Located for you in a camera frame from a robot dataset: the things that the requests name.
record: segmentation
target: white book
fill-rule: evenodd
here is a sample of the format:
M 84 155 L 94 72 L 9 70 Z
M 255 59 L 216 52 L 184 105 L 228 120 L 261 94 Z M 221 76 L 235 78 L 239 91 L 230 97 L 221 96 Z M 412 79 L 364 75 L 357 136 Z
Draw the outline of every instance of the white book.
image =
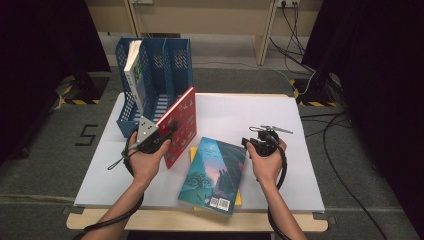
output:
M 131 93 L 134 96 L 134 101 L 137 105 L 138 111 L 140 114 L 143 114 L 146 92 L 143 82 L 143 71 L 139 62 L 141 42 L 141 40 L 134 40 L 130 42 L 124 72 L 128 85 L 130 86 Z

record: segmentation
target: teal book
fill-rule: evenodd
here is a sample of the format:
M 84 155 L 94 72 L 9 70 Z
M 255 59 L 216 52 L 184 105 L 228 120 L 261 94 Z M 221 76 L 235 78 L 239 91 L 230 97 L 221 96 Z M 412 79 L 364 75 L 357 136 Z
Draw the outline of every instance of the teal book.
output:
M 245 158 L 244 147 L 202 137 L 178 199 L 232 215 Z

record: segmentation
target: white table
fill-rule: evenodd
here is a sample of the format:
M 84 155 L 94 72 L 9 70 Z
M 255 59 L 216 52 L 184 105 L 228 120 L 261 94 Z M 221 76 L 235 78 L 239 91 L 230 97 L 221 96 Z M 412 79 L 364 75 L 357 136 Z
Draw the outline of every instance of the white table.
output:
M 123 164 L 119 164 L 113 170 L 107 170 L 108 166 L 120 158 L 120 153 L 125 144 L 125 138 L 116 123 L 123 104 L 124 96 L 120 94 L 75 200 L 76 206 L 88 208 L 85 212 L 90 217 L 87 221 L 81 223 L 83 216 L 71 214 L 68 218 L 69 228 L 83 228 L 85 225 L 82 224 L 96 222 L 96 219 L 98 220 L 106 210 L 98 211 L 93 209 L 107 208 L 112 205 L 132 180 L 132 176 Z M 295 215 L 296 218 L 303 219 L 305 217 L 308 219 L 307 221 L 311 221 L 303 226 L 299 222 L 305 231 L 308 229 L 310 231 L 324 231 L 327 229 L 327 221 L 314 220 L 312 216 L 312 213 L 324 212 L 325 209 L 310 161 L 295 99 L 285 95 L 197 93 L 196 111 L 197 136 L 189 147 L 197 146 L 202 136 L 241 145 L 242 137 L 257 137 L 257 133 L 249 130 L 251 126 L 270 125 L 293 131 L 293 134 L 279 133 L 280 138 L 284 139 L 288 145 L 286 151 L 288 171 L 280 192 L 284 196 L 290 210 L 298 214 Z M 265 231 L 264 229 L 266 229 L 272 231 L 267 221 L 265 221 L 263 226 L 257 223 L 252 224 L 256 228 L 239 226 L 240 221 L 249 221 L 249 218 L 259 220 L 265 217 L 266 220 L 267 203 L 253 175 L 250 159 L 245 161 L 240 185 L 243 203 L 241 206 L 236 207 L 235 213 L 230 219 L 226 218 L 227 220 L 220 222 L 216 221 L 215 217 L 212 217 L 214 220 L 210 220 L 211 216 L 209 215 L 211 214 L 195 212 L 192 206 L 178 201 L 178 193 L 190 166 L 189 147 L 171 169 L 167 169 L 164 162 L 161 163 L 158 175 L 145 192 L 145 199 L 142 205 L 145 212 L 133 215 L 132 219 L 140 219 L 137 223 L 133 223 L 134 225 L 132 225 L 130 220 L 127 229 L 151 230 L 149 228 L 150 225 L 146 226 L 146 224 L 151 222 L 151 218 L 140 224 L 143 222 L 143 215 L 149 216 L 151 214 L 158 217 L 163 214 L 169 220 L 169 212 L 172 215 L 172 212 L 176 211 L 179 214 L 172 216 L 171 219 L 188 217 L 186 221 L 190 221 L 194 217 L 192 220 L 200 225 L 202 225 L 203 221 L 206 221 L 202 225 L 203 227 L 200 228 L 196 227 L 200 226 L 196 224 L 192 226 L 183 224 L 181 227 L 177 227 L 174 224 L 171 228 L 175 227 L 177 230 L 216 229 L 225 231 L 225 229 L 228 229 L 228 231 L 254 231 L 254 229 L 259 229 L 259 231 Z M 259 213 L 259 215 L 255 217 L 249 215 L 246 219 L 245 214 L 252 213 Z M 216 218 L 222 220 L 222 216 L 216 216 Z M 319 223 L 319 227 L 311 227 L 311 223 Z M 169 225 L 151 227 L 159 230 L 172 230 Z

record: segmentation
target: book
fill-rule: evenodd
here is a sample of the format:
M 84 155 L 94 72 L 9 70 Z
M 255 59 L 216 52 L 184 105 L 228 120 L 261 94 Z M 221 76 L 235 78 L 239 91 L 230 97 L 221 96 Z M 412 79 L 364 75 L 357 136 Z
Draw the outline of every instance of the book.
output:
M 202 137 L 178 199 L 232 215 L 246 151 L 240 146 Z
M 196 156 L 196 152 L 197 152 L 197 147 L 191 147 L 190 148 L 190 162 L 193 162 L 194 156 Z M 236 202 L 235 202 L 234 205 L 240 206 L 241 203 L 242 203 L 242 200 L 241 200 L 240 191 L 237 191 Z
M 160 136 L 173 131 L 171 146 L 164 155 L 168 169 L 197 134 L 195 93 L 195 88 L 189 87 L 156 122 Z
M 143 114 L 146 90 L 143 82 L 143 71 L 139 62 L 141 42 L 142 40 L 134 40 L 130 42 L 124 73 L 138 111 L 140 114 Z

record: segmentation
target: human arm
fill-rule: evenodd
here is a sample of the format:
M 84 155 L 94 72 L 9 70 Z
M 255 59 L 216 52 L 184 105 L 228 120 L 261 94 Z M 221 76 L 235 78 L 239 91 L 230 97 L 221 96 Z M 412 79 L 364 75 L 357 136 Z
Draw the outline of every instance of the human arm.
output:
M 136 142 L 137 132 L 133 133 L 129 140 L 129 146 Z M 144 191 L 159 171 L 159 164 L 162 156 L 166 153 L 170 145 L 170 140 L 165 141 L 160 149 L 153 154 L 145 154 L 136 149 L 129 150 L 131 168 L 134 179 L 127 190 L 113 204 L 113 206 L 103 215 L 98 222 L 105 222 L 129 212 L 143 196 Z M 99 228 L 88 232 L 82 239 L 119 239 L 129 218 L 118 223 Z
M 283 150 L 287 148 L 287 145 L 281 139 L 279 145 Z M 277 227 L 290 239 L 306 239 L 276 186 L 282 168 L 280 152 L 276 150 L 268 157 L 261 157 L 250 142 L 247 143 L 246 147 L 252 159 L 253 173 L 261 186 Z

